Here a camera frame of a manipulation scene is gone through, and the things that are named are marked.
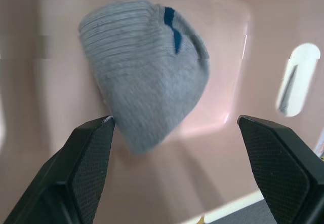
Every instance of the gray fabric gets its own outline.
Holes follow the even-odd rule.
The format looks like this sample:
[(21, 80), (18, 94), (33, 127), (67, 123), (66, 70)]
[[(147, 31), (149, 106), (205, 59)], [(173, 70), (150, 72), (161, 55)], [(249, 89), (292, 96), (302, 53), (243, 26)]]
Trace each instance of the gray fabric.
[(209, 78), (207, 50), (175, 13), (182, 42), (164, 23), (165, 8), (145, 0), (106, 5), (86, 16), (80, 41), (99, 88), (131, 151), (163, 141), (198, 103)]

